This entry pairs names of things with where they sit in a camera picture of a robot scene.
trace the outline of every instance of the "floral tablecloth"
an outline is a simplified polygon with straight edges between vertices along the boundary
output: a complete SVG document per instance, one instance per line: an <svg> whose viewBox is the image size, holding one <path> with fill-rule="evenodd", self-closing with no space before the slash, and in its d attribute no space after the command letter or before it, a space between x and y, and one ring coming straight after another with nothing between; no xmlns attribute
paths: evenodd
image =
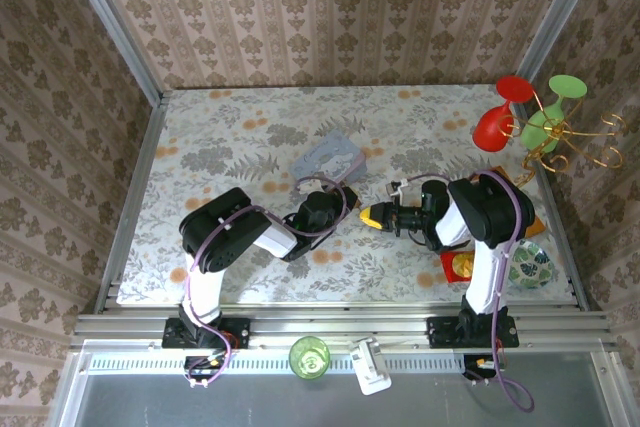
<svg viewBox="0 0 640 427"><path fill-rule="evenodd" d="M514 178L524 148L477 149L480 116L503 100L493 86L327 87L174 92L118 294L120 304L177 304L184 295L180 221L239 186L254 204L284 216L303 197L290 165L339 129L367 155L367 174L352 187L363 206L388 200L385 184L422 172L453 179L492 165ZM405 203L419 202L419 182ZM548 225L535 181L524 189ZM558 267L553 281L507 298L572 303L553 234L534 239ZM376 231L353 212L320 248L292 263L252 247L227 271L223 302L454 301L466 284L447 284L439 258L406 235Z"/></svg>

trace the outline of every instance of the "patterned wallpaper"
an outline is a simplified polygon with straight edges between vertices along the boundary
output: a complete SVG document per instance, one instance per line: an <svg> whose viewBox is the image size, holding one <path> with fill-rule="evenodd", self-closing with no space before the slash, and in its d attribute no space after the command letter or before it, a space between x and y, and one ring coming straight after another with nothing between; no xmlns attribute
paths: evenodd
<svg viewBox="0 0 640 427"><path fill-rule="evenodd" d="M0 0L0 425L43 425L149 106L87 0Z"/></svg>
<svg viewBox="0 0 640 427"><path fill-rule="evenodd" d="M578 143L592 155L612 145L625 155L622 168L574 156L569 172L551 178L582 281L594 306L609 314L640 405L640 0L580 0L537 84L560 72L589 87L575 130L607 132L604 111L629 126L623 137Z"/></svg>
<svg viewBox="0 0 640 427"><path fill-rule="evenodd" d="M113 0L160 85L491 82L552 0Z"/></svg>

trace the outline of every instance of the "green cup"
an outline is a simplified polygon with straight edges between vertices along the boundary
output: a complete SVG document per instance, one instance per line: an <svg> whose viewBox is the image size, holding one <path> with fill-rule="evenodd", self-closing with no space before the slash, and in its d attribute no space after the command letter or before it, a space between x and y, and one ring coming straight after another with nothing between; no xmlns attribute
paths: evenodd
<svg viewBox="0 0 640 427"><path fill-rule="evenodd" d="M317 337L298 339L289 351L291 370L301 379L317 379L329 368L329 348Z"/></svg>

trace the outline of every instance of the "green glass cup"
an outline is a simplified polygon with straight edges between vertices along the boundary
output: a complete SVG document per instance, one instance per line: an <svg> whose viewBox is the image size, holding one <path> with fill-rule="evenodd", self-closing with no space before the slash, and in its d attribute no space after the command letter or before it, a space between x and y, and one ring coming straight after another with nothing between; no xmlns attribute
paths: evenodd
<svg viewBox="0 0 640 427"><path fill-rule="evenodd" d="M329 348L317 337L298 339L289 351L291 370L301 379L317 379L329 368Z"/></svg>

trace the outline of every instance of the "patterned plate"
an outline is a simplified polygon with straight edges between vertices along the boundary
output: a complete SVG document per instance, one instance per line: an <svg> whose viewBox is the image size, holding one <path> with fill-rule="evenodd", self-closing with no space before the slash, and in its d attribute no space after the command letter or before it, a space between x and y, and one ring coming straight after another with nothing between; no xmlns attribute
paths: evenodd
<svg viewBox="0 0 640 427"><path fill-rule="evenodd" d="M509 280L519 287L535 289L556 276L556 267L547 253L538 244L521 240L511 256Z"/></svg>

